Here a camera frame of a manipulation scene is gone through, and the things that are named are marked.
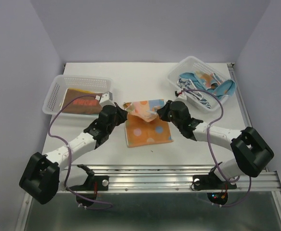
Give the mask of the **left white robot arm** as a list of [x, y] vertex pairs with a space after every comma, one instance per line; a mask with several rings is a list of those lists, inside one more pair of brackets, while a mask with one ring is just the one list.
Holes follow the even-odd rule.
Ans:
[[19, 186], [40, 204], [48, 203], [61, 188], [67, 188], [67, 179], [60, 180], [61, 172], [68, 168], [66, 175], [69, 176], [72, 162], [103, 145], [114, 128], [127, 120], [127, 116], [127, 111], [116, 103], [104, 106], [98, 118], [72, 141], [64, 141], [62, 147], [46, 154], [34, 153]]

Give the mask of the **red and brown towel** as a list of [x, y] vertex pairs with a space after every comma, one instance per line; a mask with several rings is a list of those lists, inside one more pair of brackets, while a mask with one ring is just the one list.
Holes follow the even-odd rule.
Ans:
[[86, 94], [68, 88], [60, 104], [61, 109], [65, 107], [62, 113], [97, 115], [102, 110], [99, 101], [95, 99], [97, 95], [101, 96], [102, 93]]

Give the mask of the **orange and blue spotted towel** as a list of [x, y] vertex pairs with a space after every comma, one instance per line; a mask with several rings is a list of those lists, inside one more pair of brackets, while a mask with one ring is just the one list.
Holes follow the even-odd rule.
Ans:
[[125, 132], [129, 148], [173, 141], [168, 123], [157, 114], [157, 110], [164, 105], [163, 99], [123, 104], [124, 110], [128, 112]]

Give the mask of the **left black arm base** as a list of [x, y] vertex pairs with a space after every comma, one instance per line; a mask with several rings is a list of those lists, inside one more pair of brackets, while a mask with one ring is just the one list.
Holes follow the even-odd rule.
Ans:
[[109, 176], [88, 176], [81, 185], [69, 187], [76, 194], [78, 207], [86, 210], [105, 210], [113, 207], [110, 202], [98, 199], [98, 192], [108, 191]]

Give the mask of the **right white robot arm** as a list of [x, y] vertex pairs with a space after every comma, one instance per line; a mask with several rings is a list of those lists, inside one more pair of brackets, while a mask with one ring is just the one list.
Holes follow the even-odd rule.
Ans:
[[161, 120], [173, 123], [187, 139], [232, 151], [233, 159], [221, 163], [214, 160], [216, 166], [208, 174], [209, 185], [214, 188], [241, 175], [256, 178], [274, 157], [272, 149], [253, 127], [236, 130], [212, 126], [191, 117], [188, 107], [180, 101], [167, 101], [157, 114]]

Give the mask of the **yellow and blue towel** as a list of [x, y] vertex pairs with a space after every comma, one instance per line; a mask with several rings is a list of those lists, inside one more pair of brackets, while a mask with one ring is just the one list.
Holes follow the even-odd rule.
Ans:
[[95, 92], [87, 91], [87, 90], [80, 90], [80, 89], [73, 89], [73, 90], [76, 90], [76, 91], [82, 92], [82, 93], [86, 93], [86, 94], [96, 94]]

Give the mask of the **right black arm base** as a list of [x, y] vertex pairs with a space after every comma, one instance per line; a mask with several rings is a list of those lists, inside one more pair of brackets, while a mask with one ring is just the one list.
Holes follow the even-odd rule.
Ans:
[[208, 191], [208, 200], [214, 205], [223, 206], [228, 201], [228, 191], [237, 189], [237, 185], [215, 176], [195, 175], [190, 188], [192, 191]]

